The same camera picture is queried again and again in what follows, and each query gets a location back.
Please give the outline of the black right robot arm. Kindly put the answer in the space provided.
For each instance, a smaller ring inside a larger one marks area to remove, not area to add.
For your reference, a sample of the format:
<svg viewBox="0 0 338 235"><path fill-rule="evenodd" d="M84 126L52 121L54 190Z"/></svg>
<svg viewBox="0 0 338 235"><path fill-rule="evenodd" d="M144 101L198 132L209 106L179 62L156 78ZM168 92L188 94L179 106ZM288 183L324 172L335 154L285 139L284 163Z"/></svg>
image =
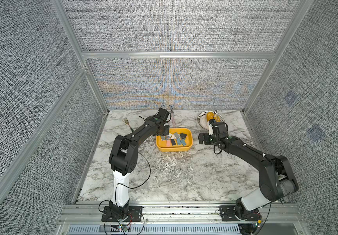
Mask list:
<svg viewBox="0 0 338 235"><path fill-rule="evenodd" d="M213 145L221 151L239 157L259 172L259 186L236 200L236 213L250 213L299 190L289 160L259 151L235 136L198 135L200 144Z"/></svg>

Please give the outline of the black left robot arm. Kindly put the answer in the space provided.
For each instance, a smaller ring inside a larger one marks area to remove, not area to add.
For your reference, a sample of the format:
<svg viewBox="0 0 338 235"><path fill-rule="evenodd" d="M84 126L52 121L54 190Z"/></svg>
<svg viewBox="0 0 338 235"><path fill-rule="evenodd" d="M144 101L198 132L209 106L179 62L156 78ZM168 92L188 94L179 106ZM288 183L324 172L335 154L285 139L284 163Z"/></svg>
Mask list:
<svg viewBox="0 0 338 235"><path fill-rule="evenodd" d="M169 115L149 116L136 130L125 136L118 135L113 143L109 163L114 177L112 203L124 208L129 203L130 174L138 163L139 147L151 136L169 133Z"/></svg>

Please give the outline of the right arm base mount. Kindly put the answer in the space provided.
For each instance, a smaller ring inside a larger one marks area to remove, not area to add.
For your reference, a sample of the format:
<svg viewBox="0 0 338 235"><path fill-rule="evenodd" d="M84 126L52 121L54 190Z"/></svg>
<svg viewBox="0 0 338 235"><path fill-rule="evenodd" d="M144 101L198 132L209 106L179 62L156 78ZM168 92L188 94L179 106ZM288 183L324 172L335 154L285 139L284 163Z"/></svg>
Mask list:
<svg viewBox="0 0 338 235"><path fill-rule="evenodd" d="M243 205L227 205L219 207L222 221L255 221L262 220L262 215L258 209L247 211Z"/></svg>

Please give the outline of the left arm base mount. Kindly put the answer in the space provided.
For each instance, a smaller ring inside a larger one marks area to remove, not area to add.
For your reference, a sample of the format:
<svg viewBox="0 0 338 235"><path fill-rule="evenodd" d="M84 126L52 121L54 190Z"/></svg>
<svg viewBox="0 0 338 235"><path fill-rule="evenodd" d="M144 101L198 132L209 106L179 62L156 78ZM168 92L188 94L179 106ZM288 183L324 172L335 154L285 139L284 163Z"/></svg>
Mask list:
<svg viewBox="0 0 338 235"><path fill-rule="evenodd" d="M141 222L142 206L119 207L109 202L102 210L102 222Z"/></svg>

